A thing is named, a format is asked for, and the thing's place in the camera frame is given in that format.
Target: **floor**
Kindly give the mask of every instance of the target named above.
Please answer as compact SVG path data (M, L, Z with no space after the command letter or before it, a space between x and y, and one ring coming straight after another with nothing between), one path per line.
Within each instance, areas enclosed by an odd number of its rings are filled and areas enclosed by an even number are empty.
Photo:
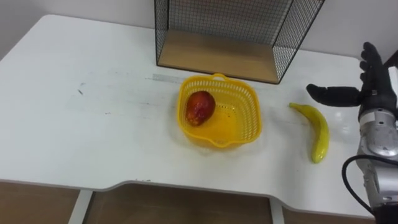
M77 190L0 183L0 223L68 223ZM284 210L286 224L371 224L372 220ZM128 184L95 193L87 224L272 223L267 198Z

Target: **wooden board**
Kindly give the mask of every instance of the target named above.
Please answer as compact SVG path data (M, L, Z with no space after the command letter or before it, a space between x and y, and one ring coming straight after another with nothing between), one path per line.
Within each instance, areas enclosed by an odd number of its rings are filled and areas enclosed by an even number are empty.
M272 47L211 35L169 30L158 64L278 83Z

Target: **banana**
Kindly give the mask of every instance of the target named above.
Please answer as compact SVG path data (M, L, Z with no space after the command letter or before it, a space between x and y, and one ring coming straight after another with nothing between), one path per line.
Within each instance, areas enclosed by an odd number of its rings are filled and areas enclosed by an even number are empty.
M315 130L315 142L312 148L312 161L319 163L326 156L329 148L329 127L325 117L316 108L310 105L289 103L289 107L303 114Z

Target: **metal wire cage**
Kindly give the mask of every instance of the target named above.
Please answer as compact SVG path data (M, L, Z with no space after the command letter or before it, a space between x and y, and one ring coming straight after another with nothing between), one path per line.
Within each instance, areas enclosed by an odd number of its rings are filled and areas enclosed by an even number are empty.
M280 83L324 0L154 0L154 2L157 65L207 73L221 72L232 77ZM171 35L171 30L178 32ZM165 49L169 44L168 41L178 50L184 47L192 50L191 44L197 47L198 43L202 44L201 47L210 46L209 49L222 45L224 51L241 47L240 50L234 51L236 57L232 58L229 66L236 62L235 64L239 64L240 67L232 66L234 71L243 69L236 73L230 72L231 74L228 73L231 70L222 71L220 64L224 62L224 58L214 56L221 52L220 49L210 52L206 57L195 56L192 59L196 64L192 67L183 66L179 61L186 60L187 55L181 51ZM268 61L267 57L270 57L258 52L263 46L269 46L272 63L262 64L263 61ZM203 51L192 52L192 54L200 53ZM178 61L176 66L173 63L162 63L162 54L171 55L169 57ZM258 55L264 59L260 57L253 62L253 58ZM217 63L217 66L209 65L212 62L206 60L208 57L214 57L211 59ZM262 70L256 71L259 74L254 76L241 76L241 73L252 72L251 68L259 64L263 67L273 67L271 70L275 73L275 79L262 78Z

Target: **basket rim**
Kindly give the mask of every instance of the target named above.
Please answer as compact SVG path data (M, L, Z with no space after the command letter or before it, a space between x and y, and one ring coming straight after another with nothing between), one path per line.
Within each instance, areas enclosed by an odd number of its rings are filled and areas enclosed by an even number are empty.
M206 79L206 80L213 80L216 77L221 77L221 78L224 79L225 82L228 82L228 83L238 83L239 85L244 85L245 87L247 87L248 89L250 89L252 91L252 96L254 98L254 106L259 110L258 113L257 113L257 120L258 120L258 123L259 123L259 128L257 130L257 133L251 139L244 140L244 141L243 140L234 140L234 141L228 141L228 142L226 142L224 144L220 144L220 143L215 142L212 139L208 139L208 138L204 138L204 137L198 136L196 134L192 134L191 132L189 132L188 130L186 130L183 127L182 121L180 120L181 104L182 104L182 102L181 102L181 99L182 99L182 88L185 85L187 85L188 83L190 83L193 79L196 79L196 78L203 78L203 79ZM225 147L228 147L228 146L230 146L232 144L246 144L246 143L253 142L254 140L256 140L260 136L260 134L262 132L262 119L261 119L261 112L260 112L260 104L259 104L259 100L258 100L256 91L250 85L248 85L247 83L245 83L245 82L243 82L241 80L227 78L225 75L223 75L221 73L214 73L212 75L193 75L193 76L190 76L187 79L185 79L182 82L182 84L180 85L180 90L178 92L177 113L176 114L177 114L178 126L184 132L184 134L190 136L191 138L208 141L212 145L214 145L214 146L216 146L218 148L225 148Z

